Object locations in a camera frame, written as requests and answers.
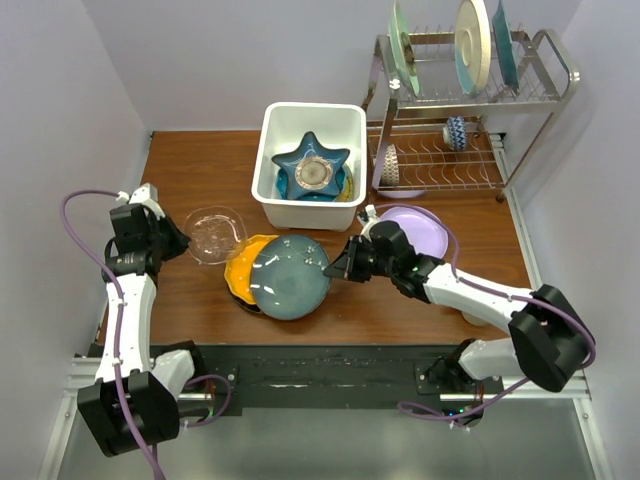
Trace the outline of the clear glass plate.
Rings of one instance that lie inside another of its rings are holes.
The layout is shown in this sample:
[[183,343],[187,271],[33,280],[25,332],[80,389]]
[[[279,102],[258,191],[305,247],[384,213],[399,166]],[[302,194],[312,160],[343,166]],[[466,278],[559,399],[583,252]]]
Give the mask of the clear glass plate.
[[202,265],[226,263],[247,240],[242,217],[224,206],[193,210],[186,218],[184,232],[190,238],[189,253]]

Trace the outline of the grey blue ceramic plate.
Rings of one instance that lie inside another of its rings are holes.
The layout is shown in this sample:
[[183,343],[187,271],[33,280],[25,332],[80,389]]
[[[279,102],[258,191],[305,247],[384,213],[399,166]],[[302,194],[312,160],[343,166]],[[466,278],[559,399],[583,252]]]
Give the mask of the grey blue ceramic plate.
[[326,298],[331,279],[324,247],[301,234],[269,241],[252,262],[249,289],[261,312],[280,321],[293,321],[315,311]]

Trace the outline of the orange polka dot plate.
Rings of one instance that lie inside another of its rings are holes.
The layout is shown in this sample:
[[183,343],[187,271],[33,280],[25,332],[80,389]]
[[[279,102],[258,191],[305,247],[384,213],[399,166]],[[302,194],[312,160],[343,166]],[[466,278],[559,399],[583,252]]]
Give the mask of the orange polka dot plate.
[[231,294],[251,307],[256,307],[250,290],[253,263],[261,250],[276,238],[277,235],[253,235],[241,241],[226,262],[224,279]]

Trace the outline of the woven bamboo plate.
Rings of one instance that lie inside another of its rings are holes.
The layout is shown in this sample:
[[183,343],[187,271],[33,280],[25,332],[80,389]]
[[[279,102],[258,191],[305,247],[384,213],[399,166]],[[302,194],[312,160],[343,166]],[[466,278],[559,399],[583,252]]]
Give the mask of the woven bamboo plate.
[[353,198],[354,179],[353,174],[347,165],[344,165],[336,175],[336,180],[340,186],[340,193],[335,197],[335,202],[349,202]]

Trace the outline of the blue star-shaped dish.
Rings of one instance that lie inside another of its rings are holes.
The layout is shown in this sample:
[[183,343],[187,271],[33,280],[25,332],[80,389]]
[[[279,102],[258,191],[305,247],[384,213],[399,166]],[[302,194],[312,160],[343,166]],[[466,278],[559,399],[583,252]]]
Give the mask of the blue star-shaped dish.
[[273,155],[271,162],[287,180],[287,200],[303,200],[309,195],[335,198],[343,190],[338,173],[350,154],[349,148],[324,146],[308,131],[294,150]]

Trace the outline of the blue polka dot plate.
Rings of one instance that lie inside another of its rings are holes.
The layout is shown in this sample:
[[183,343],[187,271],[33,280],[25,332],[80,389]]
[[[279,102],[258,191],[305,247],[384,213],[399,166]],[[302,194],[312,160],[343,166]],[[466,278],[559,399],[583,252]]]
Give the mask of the blue polka dot plate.
[[[277,173],[275,185],[281,199],[287,200],[288,199],[287,197],[288,177],[282,169],[280,169]],[[335,202],[334,201],[335,197],[331,197],[327,194],[308,193],[302,197],[302,200],[303,201]]]

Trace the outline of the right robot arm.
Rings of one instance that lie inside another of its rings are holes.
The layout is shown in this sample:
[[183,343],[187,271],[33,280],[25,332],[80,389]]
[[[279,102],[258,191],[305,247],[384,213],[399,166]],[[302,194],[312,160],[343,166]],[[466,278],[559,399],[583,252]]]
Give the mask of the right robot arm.
[[488,377],[511,375],[557,393],[596,356],[594,336],[559,289],[508,287],[461,272],[417,252],[394,221],[351,236],[324,274],[358,283],[386,277],[408,298],[453,308],[507,333],[502,340],[466,341],[447,358],[446,382],[459,393]]

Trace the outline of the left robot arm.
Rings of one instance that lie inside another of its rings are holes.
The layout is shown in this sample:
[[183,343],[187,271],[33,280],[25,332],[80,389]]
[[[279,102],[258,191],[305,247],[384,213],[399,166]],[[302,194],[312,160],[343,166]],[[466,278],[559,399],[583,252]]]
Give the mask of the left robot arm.
[[182,255],[190,239],[154,200],[111,210],[114,235],[101,259],[109,317],[103,355],[93,385],[78,407],[107,457],[138,449],[135,434],[152,445],[177,437],[178,397],[196,392],[207,368],[191,341],[150,355],[150,325],[163,263]]

